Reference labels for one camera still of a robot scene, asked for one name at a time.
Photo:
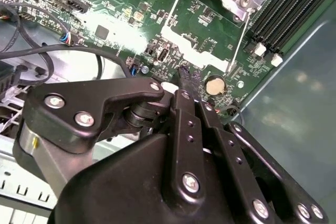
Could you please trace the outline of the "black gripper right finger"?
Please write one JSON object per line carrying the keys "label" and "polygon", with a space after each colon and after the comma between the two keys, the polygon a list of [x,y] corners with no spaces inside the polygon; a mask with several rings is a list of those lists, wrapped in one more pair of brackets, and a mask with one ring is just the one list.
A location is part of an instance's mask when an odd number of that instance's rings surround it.
{"label": "black gripper right finger", "polygon": [[207,199],[193,223],[328,223],[321,206],[239,123],[200,101]]}

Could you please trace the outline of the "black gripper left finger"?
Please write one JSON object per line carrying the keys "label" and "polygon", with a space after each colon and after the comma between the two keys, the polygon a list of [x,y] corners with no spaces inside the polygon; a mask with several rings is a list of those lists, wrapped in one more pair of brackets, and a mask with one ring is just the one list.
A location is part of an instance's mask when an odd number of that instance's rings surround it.
{"label": "black gripper left finger", "polygon": [[195,116],[196,80],[179,68],[170,92],[149,77],[44,84],[26,97],[19,130],[20,166],[60,196],[71,179],[93,166],[97,142],[144,127],[170,140],[202,139]]}

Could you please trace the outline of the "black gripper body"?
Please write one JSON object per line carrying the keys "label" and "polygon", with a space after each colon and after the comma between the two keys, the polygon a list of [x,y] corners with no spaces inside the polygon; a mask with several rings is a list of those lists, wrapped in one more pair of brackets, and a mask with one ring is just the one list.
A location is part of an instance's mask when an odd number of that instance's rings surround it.
{"label": "black gripper body", "polygon": [[149,136],[81,171],[55,223],[193,223],[207,199],[202,140]]}

